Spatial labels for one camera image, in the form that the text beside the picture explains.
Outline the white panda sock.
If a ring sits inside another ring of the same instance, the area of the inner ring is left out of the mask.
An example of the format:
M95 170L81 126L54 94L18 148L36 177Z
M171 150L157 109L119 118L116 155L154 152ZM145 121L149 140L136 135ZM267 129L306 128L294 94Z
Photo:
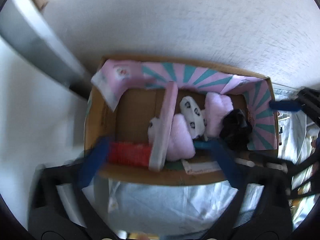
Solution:
M155 139L155 136L158 131L160 119L157 117L154 117L150 120L149 126L148 126L148 143L149 145L152 145Z
M184 116L192 139L203 136L206 120L201 109L191 96L185 96L180 101L181 114Z

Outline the red snack box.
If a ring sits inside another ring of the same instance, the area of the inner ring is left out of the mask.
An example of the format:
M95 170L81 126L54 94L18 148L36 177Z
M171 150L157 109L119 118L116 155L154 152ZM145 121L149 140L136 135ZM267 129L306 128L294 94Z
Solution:
M120 166L148 167L152 147L148 144L112 142L107 162Z

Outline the cardboard box pink lining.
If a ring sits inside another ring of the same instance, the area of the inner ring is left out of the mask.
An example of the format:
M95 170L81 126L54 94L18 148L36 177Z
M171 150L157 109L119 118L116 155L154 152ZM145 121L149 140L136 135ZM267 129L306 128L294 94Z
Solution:
M278 154L266 76L211 62L114 55L91 82L84 147L109 141L100 170L107 178L205 185L226 179L216 158Z

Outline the floral light blue cloth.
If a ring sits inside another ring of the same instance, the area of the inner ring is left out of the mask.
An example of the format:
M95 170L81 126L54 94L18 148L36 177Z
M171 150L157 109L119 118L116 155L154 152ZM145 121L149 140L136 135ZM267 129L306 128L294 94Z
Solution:
M304 114L286 113L279 157L297 161L304 138ZM263 186L250 184L235 226L251 217ZM228 181L197 186L156 186L123 183L95 177L90 196L97 213L116 233L144 232L168 239L198 238L222 215L237 193ZM293 229L306 219L315 196L293 208Z

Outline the pink fluffy sock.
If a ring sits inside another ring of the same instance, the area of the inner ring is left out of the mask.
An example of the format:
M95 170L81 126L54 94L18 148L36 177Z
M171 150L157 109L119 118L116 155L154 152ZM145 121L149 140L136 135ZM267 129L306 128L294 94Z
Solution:
M166 160L191 159L194 155L195 148L186 120L182 114L175 114L172 120Z
M209 92L204 103L204 113L207 122L208 137L218 137L222 130L224 117L233 110L233 103L229 96Z

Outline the black fabric scrunchie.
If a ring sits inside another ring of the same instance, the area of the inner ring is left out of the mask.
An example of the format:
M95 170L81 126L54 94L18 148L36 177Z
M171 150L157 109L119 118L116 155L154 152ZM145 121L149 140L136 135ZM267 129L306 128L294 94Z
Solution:
M223 118L219 137L229 149L235 152L248 150L251 134L252 125L241 109L234 109Z

